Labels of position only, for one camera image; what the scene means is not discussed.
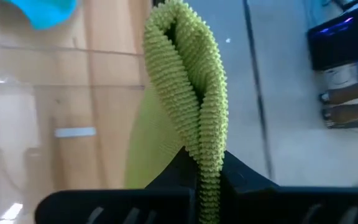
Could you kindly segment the brown furniture leg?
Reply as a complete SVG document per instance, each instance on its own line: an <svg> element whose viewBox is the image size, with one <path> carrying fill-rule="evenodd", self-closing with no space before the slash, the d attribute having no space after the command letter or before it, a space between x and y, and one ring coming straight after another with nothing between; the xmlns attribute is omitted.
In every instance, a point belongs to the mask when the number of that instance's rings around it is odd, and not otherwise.
<svg viewBox="0 0 358 224"><path fill-rule="evenodd" d="M321 110L321 116L329 128L358 122L358 104L325 107Z"/></svg>
<svg viewBox="0 0 358 224"><path fill-rule="evenodd" d="M358 98L358 83L344 88L325 91L318 95L318 100L324 105L340 105Z"/></svg>

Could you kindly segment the green microfiber towel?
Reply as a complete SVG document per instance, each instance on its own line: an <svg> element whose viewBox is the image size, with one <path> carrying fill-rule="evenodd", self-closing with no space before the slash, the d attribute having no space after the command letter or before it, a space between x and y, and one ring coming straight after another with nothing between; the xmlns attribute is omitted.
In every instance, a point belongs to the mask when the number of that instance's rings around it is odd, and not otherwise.
<svg viewBox="0 0 358 224"><path fill-rule="evenodd" d="M220 224L228 100L213 33L183 0L165 0L151 10L143 47L149 84L131 131L124 185L145 187L184 149L197 165L199 223Z"/></svg>

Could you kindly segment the clear plastic bin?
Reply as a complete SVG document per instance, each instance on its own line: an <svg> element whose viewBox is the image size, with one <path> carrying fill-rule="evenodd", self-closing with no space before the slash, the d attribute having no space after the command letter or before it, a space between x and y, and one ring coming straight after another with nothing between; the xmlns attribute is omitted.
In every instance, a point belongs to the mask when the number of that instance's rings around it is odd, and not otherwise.
<svg viewBox="0 0 358 224"><path fill-rule="evenodd" d="M0 46L0 224L47 195L121 189L145 86L141 54Z"/></svg>

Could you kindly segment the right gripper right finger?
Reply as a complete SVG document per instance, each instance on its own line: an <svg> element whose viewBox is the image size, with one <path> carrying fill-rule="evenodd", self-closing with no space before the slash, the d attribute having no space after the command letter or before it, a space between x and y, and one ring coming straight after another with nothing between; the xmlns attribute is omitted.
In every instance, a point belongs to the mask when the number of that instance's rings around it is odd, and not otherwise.
<svg viewBox="0 0 358 224"><path fill-rule="evenodd" d="M260 224L263 208L258 199L278 185L226 151L221 171L220 224Z"/></svg>

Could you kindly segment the teal microfiber towel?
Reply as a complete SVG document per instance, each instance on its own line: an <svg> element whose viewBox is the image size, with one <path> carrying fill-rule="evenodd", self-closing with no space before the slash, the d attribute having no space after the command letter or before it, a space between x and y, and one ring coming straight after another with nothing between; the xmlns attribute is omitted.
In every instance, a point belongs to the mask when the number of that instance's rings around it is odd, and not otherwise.
<svg viewBox="0 0 358 224"><path fill-rule="evenodd" d="M80 0L2 0L18 7L32 27L46 30L60 25L74 14Z"/></svg>

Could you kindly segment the black electronic box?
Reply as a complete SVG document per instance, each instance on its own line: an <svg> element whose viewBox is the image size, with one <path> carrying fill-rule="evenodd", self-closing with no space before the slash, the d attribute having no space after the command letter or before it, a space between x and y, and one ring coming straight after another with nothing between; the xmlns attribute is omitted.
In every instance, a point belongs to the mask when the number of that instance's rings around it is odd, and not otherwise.
<svg viewBox="0 0 358 224"><path fill-rule="evenodd" d="M313 70L358 62L358 8L309 29L306 36Z"/></svg>

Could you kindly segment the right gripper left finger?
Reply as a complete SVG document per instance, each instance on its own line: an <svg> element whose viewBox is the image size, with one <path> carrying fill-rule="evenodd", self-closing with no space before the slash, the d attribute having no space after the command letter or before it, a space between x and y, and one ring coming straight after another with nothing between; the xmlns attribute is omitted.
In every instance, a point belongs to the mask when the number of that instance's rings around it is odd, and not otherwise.
<svg viewBox="0 0 358 224"><path fill-rule="evenodd" d="M196 224L196 162L181 148L164 170L146 186L157 192L157 208L146 224Z"/></svg>

